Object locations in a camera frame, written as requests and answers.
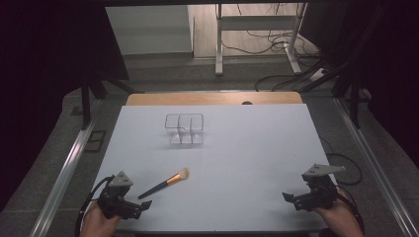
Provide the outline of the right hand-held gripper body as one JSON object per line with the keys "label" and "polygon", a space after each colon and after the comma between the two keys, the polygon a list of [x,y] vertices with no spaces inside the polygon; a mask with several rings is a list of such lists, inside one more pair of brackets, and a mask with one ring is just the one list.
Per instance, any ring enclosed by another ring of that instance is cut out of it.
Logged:
{"label": "right hand-held gripper body", "polygon": [[309,186],[310,192],[296,197],[295,201],[304,201],[306,211],[312,211],[318,207],[330,208],[337,198],[337,189],[330,175],[345,170],[343,166],[314,164],[301,175]]}

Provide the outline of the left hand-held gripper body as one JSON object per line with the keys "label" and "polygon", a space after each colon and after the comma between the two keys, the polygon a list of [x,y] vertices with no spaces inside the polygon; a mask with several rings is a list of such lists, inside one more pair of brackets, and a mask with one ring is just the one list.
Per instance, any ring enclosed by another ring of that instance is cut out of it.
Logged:
{"label": "left hand-held gripper body", "polygon": [[107,218],[117,215],[122,219],[130,219],[133,212],[141,211],[139,204],[125,200],[125,195],[132,185],[132,180],[124,171],[120,171],[106,182],[97,204]]}

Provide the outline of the black handled makeup brush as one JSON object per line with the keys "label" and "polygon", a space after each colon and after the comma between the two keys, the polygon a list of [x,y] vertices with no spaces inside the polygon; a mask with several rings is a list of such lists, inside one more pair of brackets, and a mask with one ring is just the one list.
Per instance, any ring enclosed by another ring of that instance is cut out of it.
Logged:
{"label": "black handled makeup brush", "polygon": [[143,199],[146,197],[149,197],[175,183],[178,183],[180,181],[187,180],[189,177],[189,170],[187,168],[183,168],[181,171],[179,171],[177,174],[172,176],[171,178],[167,179],[166,181],[163,181],[162,183],[156,185],[152,189],[148,190],[147,192],[141,194],[138,199]]}

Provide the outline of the clear plastic compartment organizer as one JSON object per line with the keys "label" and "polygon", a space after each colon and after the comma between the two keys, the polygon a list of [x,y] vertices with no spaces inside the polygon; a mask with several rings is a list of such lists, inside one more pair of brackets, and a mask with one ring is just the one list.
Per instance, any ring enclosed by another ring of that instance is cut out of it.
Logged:
{"label": "clear plastic compartment organizer", "polygon": [[202,114],[169,114],[165,129],[171,144],[203,144],[204,116]]}

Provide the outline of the person's left hand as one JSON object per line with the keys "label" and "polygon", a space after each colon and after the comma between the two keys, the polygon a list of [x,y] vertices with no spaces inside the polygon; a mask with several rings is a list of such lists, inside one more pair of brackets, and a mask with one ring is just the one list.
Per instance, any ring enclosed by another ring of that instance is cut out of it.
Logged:
{"label": "person's left hand", "polygon": [[107,218],[98,204],[93,201],[85,213],[79,237],[113,237],[122,218]]}

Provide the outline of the white power strip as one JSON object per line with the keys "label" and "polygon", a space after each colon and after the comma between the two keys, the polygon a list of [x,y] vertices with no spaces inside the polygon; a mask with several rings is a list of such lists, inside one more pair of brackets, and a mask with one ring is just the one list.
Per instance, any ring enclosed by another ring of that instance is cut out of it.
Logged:
{"label": "white power strip", "polygon": [[314,82],[324,76],[327,73],[327,70],[324,68],[319,68],[316,72],[314,72],[310,77],[309,81]]}

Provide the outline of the white cabinet panel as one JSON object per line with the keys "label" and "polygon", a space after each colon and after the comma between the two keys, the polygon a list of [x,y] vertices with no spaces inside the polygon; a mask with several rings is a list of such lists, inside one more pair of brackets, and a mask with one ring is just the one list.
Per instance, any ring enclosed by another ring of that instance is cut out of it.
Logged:
{"label": "white cabinet panel", "polygon": [[193,51],[186,5],[107,7],[123,55]]}

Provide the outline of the aluminium floor rail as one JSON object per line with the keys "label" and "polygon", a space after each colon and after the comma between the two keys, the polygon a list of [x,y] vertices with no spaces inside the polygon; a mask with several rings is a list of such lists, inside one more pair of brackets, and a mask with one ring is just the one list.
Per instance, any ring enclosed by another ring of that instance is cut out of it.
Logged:
{"label": "aluminium floor rail", "polygon": [[95,122],[92,119],[79,131],[29,237],[46,237]]}
{"label": "aluminium floor rail", "polygon": [[347,125],[355,143],[361,151],[362,156],[364,157],[365,162],[404,237],[419,237],[419,229],[413,223],[413,219],[411,218],[409,211],[405,207],[400,196],[396,193],[395,188],[389,181],[389,178],[384,173],[362,130],[357,128],[351,121],[350,110],[345,104],[345,100],[334,99],[333,102],[335,107],[338,109],[339,114],[343,118],[343,121]]}

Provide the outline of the black rectangular floor frame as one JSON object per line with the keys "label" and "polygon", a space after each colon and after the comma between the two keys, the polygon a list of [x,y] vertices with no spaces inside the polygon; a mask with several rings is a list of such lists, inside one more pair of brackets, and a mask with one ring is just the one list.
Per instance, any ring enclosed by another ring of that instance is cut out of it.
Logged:
{"label": "black rectangular floor frame", "polygon": [[99,153],[105,142],[105,130],[93,130],[85,145],[84,151],[87,153]]}

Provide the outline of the white metal desk frame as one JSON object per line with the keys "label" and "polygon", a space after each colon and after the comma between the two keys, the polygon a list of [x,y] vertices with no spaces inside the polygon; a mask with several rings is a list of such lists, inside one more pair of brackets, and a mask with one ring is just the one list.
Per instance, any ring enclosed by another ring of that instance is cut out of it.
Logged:
{"label": "white metal desk frame", "polygon": [[291,31],[291,38],[283,44],[285,54],[295,75],[302,73],[294,55],[294,44],[299,32],[305,3],[299,3],[294,15],[283,16],[222,16],[222,5],[216,4],[215,75],[223,73],[222,33],[232,31]]}

